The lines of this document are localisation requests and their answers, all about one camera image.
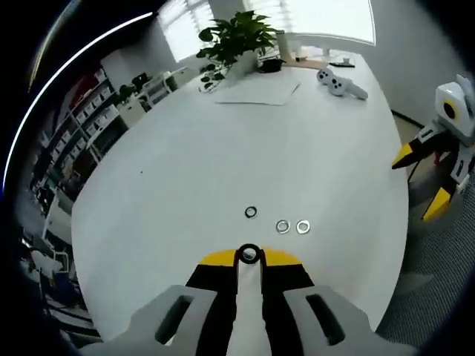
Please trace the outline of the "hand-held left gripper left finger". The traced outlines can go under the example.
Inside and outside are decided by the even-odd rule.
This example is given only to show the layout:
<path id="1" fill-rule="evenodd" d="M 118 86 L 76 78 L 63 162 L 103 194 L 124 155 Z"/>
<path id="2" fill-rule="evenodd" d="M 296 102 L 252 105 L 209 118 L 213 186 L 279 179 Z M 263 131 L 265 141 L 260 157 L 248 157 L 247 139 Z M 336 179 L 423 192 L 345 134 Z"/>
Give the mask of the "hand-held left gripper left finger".
<path id="1" fill-rule="evenodd" d="M 112 340 L 81 355 L 225 355 L 237 314 L 238 253 L 214 252 L 185 285 L 173 285 L 131 317 Z"/>

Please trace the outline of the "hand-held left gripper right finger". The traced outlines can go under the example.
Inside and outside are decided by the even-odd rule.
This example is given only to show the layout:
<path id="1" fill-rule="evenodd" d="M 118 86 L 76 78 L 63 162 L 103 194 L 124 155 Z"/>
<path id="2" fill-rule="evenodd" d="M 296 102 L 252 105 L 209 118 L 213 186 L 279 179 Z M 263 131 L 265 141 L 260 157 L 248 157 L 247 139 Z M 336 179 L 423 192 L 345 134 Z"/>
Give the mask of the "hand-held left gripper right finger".
<path id="1" fill-rule="evenodd" d="M 414 355 L 377 335 L 345 297 L 317 286 L 294 255 L 261 251 L 262 314 L 272 355 Z"/>

